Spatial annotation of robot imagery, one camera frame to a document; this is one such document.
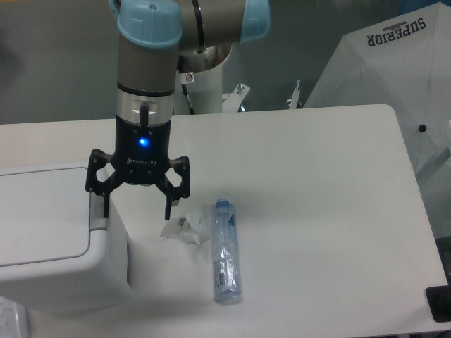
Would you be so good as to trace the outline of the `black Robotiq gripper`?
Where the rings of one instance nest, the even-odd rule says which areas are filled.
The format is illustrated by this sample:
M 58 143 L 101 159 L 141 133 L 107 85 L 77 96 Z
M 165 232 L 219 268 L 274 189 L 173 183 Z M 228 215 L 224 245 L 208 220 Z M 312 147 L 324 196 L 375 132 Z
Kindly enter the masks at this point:
M 85 190 L 103 199 L 103 216 L 109 217 L 110 195 L 121 184 L 153 185 L 165 195 L 164 219 L 170 220 L 171 208 L 180 199 L 190 196 L 190 160 L 181 156 L 169 160 L 168 146 L 171 123 L 142 127 L 120 117 L 116 118 L 116 139 L 113 155 L 93 149 L 89 156 Z M 100 169 L 111 164 L 114 172 L 101 181 Z M 180 176 L 180 184 L 174 186 L 166 177 L 168 169 Z

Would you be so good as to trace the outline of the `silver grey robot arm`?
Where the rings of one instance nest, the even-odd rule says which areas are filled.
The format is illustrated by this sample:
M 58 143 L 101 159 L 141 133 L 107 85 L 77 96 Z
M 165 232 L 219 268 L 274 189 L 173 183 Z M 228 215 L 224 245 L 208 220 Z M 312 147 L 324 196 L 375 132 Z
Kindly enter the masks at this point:
M 112 154 L 92 150 L 85 189 L 109 216 L 122 184 L 155 186 L 166 208 L 190 195 L 190 161 L 168 148 L 179 58 L 186 51 L 248 42 L 270 28 L 267 1 L 111 1 L 118 28 L 118 103 Z

